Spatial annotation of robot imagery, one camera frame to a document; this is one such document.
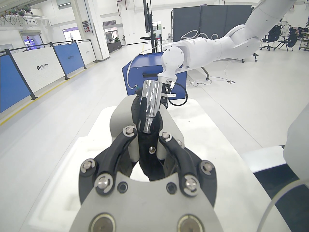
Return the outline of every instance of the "white pillar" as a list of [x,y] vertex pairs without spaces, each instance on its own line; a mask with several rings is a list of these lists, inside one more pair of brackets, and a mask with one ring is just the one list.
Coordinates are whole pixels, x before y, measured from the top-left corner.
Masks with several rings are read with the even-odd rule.
[[[108,59],[109,52],[97,0],[71,0],[71,4],[82,39],[91,39],[97,61]],[[83,21],[88,21],[89,32],[85,32]]]

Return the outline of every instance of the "logo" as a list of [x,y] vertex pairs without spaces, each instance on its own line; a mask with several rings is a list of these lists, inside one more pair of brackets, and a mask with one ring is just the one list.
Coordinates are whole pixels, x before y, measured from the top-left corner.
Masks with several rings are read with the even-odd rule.
[[48,67],[48,64],[43,64],[43,65],[37,66],[36,68],[37,68],[38,70],[41,70],[41,69],[43,69],[43,68],[45,68],[45,67]]

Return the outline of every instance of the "mesh chair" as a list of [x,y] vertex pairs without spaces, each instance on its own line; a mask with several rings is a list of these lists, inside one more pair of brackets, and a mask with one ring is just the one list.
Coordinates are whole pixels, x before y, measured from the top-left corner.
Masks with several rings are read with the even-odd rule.
[[263,42],[267,42],[268,45],[267,46],[263,46],[260,47],[260,50],[262,50],[263,48],[267,48],[268,51],[270,51],[270,48],[275,49],[274,47],[270,46],[269,43],[271,42],[276,42],[279,40],[281,34],[281,26],[275,25],[268,33],[268,35],[265,35],[265,38],[262,39]]
[[279,48],[278,49],[280,49],[283,45],[286,45],[286,48],[287,48],[287,51],[289,51],[288,50],[288,47],[289,48],[291,48],[292,49],[292,51],[293,51],[293,46],[296,44],[296,42],[297,42],[297,35],[296,35],[296,29],[292,29],[291,31],[290,31],[290,35],[289,35],[289,37],[286,39],[286,40],[282,40],[282,41],[279,41],[280,43],[279,43],[279,45],[276,47],[276,48],[278,48],[279,46]]

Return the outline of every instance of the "metal cylinder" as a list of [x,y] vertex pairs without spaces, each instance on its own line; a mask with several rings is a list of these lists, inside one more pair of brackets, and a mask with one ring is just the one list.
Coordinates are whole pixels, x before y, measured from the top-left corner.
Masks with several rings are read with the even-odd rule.
[[143,84],[141,98],[147,99],[146,121],[144,128],[140,128],[144,133],[150,133],[151,123],[160,109],[162,93],[162,83],[156,80],[146,80]]

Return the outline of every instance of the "white barrier panel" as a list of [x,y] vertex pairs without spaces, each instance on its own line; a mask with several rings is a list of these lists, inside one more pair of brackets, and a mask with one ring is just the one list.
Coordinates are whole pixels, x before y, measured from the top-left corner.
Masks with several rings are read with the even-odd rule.
[[53,47],[12,54],[33,92],[64,76]]
[[85,65],[96,60],[91,42],[78,42],[77,45]]

